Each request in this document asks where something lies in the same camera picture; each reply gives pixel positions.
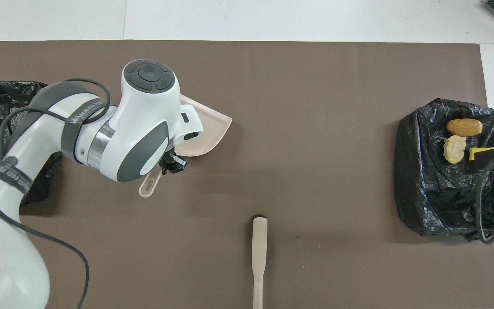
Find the trash bag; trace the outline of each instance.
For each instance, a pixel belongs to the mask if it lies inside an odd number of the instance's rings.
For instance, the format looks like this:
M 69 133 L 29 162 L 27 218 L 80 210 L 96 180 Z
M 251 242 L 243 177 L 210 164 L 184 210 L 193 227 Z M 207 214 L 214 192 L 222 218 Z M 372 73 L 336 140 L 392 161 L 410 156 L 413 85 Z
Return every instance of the trash bag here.
M 30 104 L 33 97 L 43 87 L 47 86 L 41 82 L 2 82 L 0 81 L 0 125 L 3 119 L 17 108 Z M 12 118 L 5 132 L 3 142 L 7 142 L 11 133 L 19 125 L 25 113 L 18 114 Z M 39 202 L 49 197 L 51 181 L 58 171 L 62 156 L 60 153 L 53 154 L 45 163 L 36 176 L 33 186 L 28 194 L 22 199 L 21 206 L 31 202 Z
M 420 235 L 462 235 L 477 239 L 476 182 L 480 173 L 467 170 L 468 155 L 458 164 L 443 156 L 443 141 L 451 136 L 448 121 L 478 119 L 479 135 L 467 137 L 471 147 L 494 147 L 494 109 L 467 102 L 435 99 L 400 121 L 394 155 L 394 198 L 403 223 Z M 494 173 L 482 191 L 482 224 L 494 233 Z

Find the beige dustpan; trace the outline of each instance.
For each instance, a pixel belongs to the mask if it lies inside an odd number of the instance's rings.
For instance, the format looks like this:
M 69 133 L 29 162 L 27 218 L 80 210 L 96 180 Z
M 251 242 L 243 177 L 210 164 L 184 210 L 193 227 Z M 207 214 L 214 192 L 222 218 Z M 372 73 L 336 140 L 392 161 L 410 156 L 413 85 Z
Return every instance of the beige dustpan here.
M 196 157 L 211 151 L 225 135 L 232 123 L 232 118 L 221 114 L 214 109 L 196 102 L 186 96 L 181 96 L 181 104 L 190 104 L 198 112 L 199 119 L 203 124 L 203 134 L 194 139 L 189 139 L 175 147 L 175 152 L 179 156 Z M 139 188 L 141 197 L 150 197 L 154 192 L 155 186 L 161 178 L 161 169 L 156 166 L 149 174 Z

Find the yellow block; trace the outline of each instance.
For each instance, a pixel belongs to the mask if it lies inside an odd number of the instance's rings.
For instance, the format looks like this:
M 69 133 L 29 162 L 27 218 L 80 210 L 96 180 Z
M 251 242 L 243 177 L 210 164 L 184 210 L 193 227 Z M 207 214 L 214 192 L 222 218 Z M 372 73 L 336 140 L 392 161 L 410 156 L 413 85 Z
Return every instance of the yellow block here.
M 474 160 L 474 153 L 491 150 L 491 149 L 494 149 L 494 147 L 472 147 L 468 151 L 469 152 L 468 160 L 470 161 Z

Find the brown mat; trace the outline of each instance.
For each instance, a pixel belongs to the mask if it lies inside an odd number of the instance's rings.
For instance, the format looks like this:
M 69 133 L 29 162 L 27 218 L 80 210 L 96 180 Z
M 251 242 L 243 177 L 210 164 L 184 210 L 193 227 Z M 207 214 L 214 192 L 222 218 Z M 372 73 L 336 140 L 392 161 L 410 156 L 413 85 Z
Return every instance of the brown mat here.
M 0 42 L 0 80 L 96 79 L 151 58 L 183 94 L 234 121 L 210 153 L 165 176 L 117 184 L 66 160 L 22 220 L 83 251 L 84 308 L 250 308 L 251 216 L 268 218 L 265 307 L 494 307 L 494 244 L 421 237 L 396 213 L 400 118 L 441 97 L 486 105 L 478 45 L 315 42 Z M 72 308 L 80 260 L 33 239 L 48 308 Z

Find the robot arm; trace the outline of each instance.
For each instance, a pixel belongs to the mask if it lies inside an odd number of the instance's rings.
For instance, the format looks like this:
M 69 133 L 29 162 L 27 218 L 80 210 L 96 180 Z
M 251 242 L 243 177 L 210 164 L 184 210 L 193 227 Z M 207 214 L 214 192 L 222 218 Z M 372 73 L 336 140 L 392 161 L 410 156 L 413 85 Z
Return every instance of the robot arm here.
M 117 182 L 140 178 L 158 163 L 171 172 L 183 169 L 186 160 L 173 149 L 203 127 L 191 106 L 181 106 L 175 74 L 155 61 L 132 61 L 123 69 L 121 86 L 119 107 L 105 109 L 106 102 L 79 82 L 47 86 L 30 106 L 66 120 L 27 113 L 6 146 L 4 162 L 30 179 L 59 151 Z M 3 166 L 0 172 L 10 171 Z M 0 179 L 0 210 L 17 222 L 23 195 L 20 186 Z M 44 308 L 48 297 L 43 259 L 24 231 L 0 218 L 0 308 Z

